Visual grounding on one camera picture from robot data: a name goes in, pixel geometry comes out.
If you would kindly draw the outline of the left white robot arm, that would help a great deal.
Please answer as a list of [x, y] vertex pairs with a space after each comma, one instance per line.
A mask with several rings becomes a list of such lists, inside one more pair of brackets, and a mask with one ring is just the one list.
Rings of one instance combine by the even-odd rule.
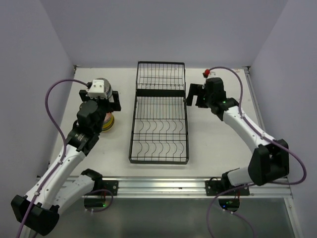
[[103, 185], [103, 176], [91, 169], [84, 170], [72, 184], [63, 187], [72, 171], [99, 140], [107, 113], [121, 110], [117, 91], [113, 91], [110, 99], [91, 99], [84, 90], [80, 91], [80, 97], [83, 102], [77, 120], [64, 140], [58, 157], [24, 196], [16, 195], [11, 201], [21, 226], [27, 226], [42, 236], [48, 235], [55, 228], [60, 215], [80, 197], [113, 196]]

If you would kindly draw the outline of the brown scale patterned bowl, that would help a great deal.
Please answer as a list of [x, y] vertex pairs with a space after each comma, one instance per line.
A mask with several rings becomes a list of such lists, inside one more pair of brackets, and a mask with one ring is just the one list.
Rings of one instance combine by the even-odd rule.
[[108, 94], [111, 91], [111, 84], [107, 79], [103, 79], [104, 81], [104, 92]]

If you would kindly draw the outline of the black wire dish rack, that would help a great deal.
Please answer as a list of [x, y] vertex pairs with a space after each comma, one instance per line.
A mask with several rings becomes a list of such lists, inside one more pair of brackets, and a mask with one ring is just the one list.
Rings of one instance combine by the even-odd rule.
[[189, 132], [185, 64], [139, 61], [135, 86], [130, 163], [187, 164]]

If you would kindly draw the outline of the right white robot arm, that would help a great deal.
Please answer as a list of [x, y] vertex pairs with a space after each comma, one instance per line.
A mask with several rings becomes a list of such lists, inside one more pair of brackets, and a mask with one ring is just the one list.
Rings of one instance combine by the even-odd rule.
[[250, 183], [261, 186], [289, 174], [287, 142], [276, 140], [250, 120], [238, 101], [226, 96], [221, 78], [208, 78], [203, 85], [191, 84], [186, 99], [188, 106], [192, 105], [194, 96], [197, 97], [197, 107], [209, 108], [240, 136], [252, 152], [248, 166], [227, 171], [218, 181], [211, 179], [210, 187], [230, 195], [238, 186]]

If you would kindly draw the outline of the blue zigzag patterned bowl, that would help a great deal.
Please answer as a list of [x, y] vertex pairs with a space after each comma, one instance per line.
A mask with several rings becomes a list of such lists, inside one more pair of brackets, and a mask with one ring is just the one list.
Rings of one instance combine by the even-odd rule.
[[113, 117], [112, 113], [107, 113], [104, 123], [108, 123], [109, 121], [111, 121], [112, 117]]

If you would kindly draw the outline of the lime yellow bowl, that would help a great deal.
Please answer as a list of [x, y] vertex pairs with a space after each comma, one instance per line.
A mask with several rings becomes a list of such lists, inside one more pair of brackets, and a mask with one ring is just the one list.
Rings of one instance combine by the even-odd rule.
[[107, 120], [104, 121], [103, 126], [102, 126], [102, 131], [107, 131], [109, 130], [114, 124], [114, 117], [111, 116]]

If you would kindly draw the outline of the blue ceramic bowl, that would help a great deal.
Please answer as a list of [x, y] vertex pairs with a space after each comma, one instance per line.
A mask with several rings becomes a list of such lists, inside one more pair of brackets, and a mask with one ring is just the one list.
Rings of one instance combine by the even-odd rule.
[[108, 90], [107, 90], [107, 97], [108, 98], [111, 98], [112, 97], [112, 88], [109, 88]]

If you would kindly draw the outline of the orange ceramic bowl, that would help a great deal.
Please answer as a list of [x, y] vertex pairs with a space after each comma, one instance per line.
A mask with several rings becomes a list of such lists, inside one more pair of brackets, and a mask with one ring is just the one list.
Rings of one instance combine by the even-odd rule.
[[114, 127], [114, 125], [110, 125], [110, 126], [107, 126], [107, 127], [103, 127], [102, 128], [102, 132], [109, 132], [111, 131], [111, 129]]

